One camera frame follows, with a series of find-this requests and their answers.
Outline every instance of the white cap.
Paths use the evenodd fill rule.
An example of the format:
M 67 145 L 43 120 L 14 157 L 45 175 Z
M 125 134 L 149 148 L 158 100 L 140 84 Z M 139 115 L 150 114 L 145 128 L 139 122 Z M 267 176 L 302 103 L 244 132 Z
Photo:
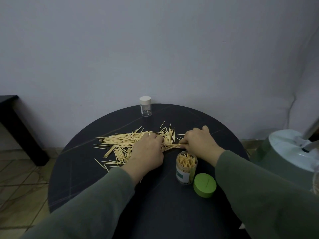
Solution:
M 149 96 L 142 96 L 140 98 L 140 104 L 141 105 L 149 105 L 152 104 L 151 98 Z

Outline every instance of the hand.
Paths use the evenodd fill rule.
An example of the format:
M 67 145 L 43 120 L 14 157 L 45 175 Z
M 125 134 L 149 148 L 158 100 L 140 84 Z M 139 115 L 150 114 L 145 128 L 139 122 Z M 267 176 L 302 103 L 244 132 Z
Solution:
M 191 154 L 209 162 L 214 167 L 220 155 L 225 151 L 217 145 L 207 126 L 203 126 L 202 130 L 194 128 L 191 131 L 187 131 L 179 143 L 182 144 L 182 149 L 185 148 Z
M 131 158 L 122 166 L 136 185 L 149 171 L 156 169 L 163 163 L 163 152 L 161 146 L 162 136 L 155 133 L 147 133 L 133 146 Z

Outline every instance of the table leg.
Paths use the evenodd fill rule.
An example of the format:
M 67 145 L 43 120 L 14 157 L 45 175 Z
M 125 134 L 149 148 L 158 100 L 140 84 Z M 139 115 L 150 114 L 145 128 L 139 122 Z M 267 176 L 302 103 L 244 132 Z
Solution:
M 0 122 L 36 166 L 46 165 L 49 156 L 40 148 L 11 106 L 2 107 Z

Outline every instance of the left hand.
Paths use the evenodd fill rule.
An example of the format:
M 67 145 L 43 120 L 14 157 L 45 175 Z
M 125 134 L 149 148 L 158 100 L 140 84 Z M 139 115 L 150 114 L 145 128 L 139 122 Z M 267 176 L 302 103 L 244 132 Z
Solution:
M 137 141 L 133 146 L 131 158 L 122 166 L 136 185 L 149 171 L 156 169 L 163 163 L 163 152 L 161 145 L 162 136 L 155 133 L 144 134 L 141 140 Z

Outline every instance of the sleeve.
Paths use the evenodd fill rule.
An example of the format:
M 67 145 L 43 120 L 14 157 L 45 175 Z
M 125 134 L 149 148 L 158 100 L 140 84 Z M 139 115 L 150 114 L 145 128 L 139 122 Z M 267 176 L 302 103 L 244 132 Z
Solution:
M 134 195 L 131 177 L 120 168 L 54 211 L 23 239 L 112 238 L 123 209 Z
M 225 151 L 216 180 L 251 238 L 318 238 L 319 197 Z

